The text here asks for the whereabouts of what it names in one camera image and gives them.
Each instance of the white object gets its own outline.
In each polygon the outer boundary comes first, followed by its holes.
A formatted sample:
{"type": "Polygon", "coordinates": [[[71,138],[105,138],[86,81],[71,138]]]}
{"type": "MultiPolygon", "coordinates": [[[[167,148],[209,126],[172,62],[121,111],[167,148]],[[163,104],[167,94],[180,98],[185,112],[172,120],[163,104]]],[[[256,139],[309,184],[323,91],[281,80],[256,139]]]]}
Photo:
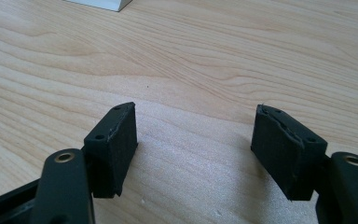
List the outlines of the white object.
{"type": "Polygon", "coordinates": [[[119,12],[131,0],[66,0],[91,7],[100,7],[119,12]]]}

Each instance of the rectangular black block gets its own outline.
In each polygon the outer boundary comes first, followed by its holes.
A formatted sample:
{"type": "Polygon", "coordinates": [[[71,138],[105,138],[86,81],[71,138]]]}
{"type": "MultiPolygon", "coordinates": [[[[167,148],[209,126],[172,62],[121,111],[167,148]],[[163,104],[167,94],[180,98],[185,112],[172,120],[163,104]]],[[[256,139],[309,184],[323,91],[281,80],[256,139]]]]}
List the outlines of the rectangular black block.
{"type": "Polygon", "coordinates": [[[91,166],[89,182],[95,198],[121,195],[137,146],[134,103],[112,108],[87,135],[82,150],[91,166]]]}
{"type": "Polygon", "coordinates": [[[258,105],[251,149],[287,199],[308,201],[313,167],[324,159],[327,142],[283,111],[258,105]]]}

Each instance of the wooden table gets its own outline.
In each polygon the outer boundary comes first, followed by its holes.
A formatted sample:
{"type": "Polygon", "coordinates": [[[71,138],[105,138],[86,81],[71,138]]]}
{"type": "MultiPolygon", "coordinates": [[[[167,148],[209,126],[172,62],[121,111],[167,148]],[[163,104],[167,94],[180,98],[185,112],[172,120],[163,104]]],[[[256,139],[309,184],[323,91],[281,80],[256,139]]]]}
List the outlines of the wooden table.
{"type": "Polygon", "coordinates": [[[250,150],[255,108],[358,154],[358,1],[0,1],[0,195],[129,101],[139,146],[97,223],[317,223],[250,150]]]}

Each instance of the black plastic part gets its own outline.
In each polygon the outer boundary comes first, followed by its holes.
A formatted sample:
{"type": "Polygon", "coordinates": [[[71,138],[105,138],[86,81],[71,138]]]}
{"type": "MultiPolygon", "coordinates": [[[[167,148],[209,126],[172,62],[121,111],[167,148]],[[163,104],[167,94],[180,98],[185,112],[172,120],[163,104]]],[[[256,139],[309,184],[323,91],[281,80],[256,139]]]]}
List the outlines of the black plastic part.
{"type": "Polygon", "coordinates": [[[94,222],[83,152],[79,149],[65,149],[53,153],[45,161],[30,223],[94,222]]]}
{"type": "Polygon", "coordinates": [[[330,167],[331,159],[324,156],[324,162],[316,167],[313,178],[315,190],[319,193],[315,206],[319,224],[342,222],[342,212],[330,181],[330,167]]]}
{"type": "Polygon", "coordinates": [[[358,223],[358,156],[336,152],[328,170],[342,212],[342,224],[358,223]]]}
{"type": "Polygon", "coordinates": [[[115,106],[84,139],[82,148],[91,162],[89,176],[95,198],[121,195],[137,146],[135,104],[115,106]]]}
{"type": "Polygon", "coordinates": [[[38,181],[35,180],[0,196],[0,224],[29,222],[38,181]]]}
{"type": "Polygon", "coordinates": [[[327,142],[283,111],[258,105],[251,149],[287,199],[308,201],[327,142]]]}

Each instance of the small hole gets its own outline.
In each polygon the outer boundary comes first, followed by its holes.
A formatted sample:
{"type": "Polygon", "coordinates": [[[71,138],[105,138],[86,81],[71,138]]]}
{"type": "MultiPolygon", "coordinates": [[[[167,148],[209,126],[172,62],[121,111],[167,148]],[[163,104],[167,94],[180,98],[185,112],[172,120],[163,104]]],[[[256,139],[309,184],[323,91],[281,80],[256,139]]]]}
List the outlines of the small hole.
{"type": "Polygon", "coordinates": [[[101,140],[101,139],[104,139],[104,136],[101,134],[98,134],[97,136],[95,136],[95,139],[101,140]]]}
{"type": "Polygon", "coordinates": [[[58,159],[60,161],[66,161],[68,160],[69,158],[71,158],[71,155],[70,154],[62,154],[61,156],[58,157],[58,159]]]}
{"type": "Polygon", "coordinates": [[[358,166],[358,158],[354,156],[345,156],[345,161],[351,165],[358,166]]]}
{"type": "Polygon", "coordinates": [[[59,163],[71,161],[75,157],[75,154],[72,152],[64,152],[61,155],[57,156],[54,160],[59,163]]]}
{"type": "Polygon", "coordinates": [[[309,142],[316,142],[316,139],[314,139],[314,138],[307,138],[307,141],[309,141],[309,142]]]}

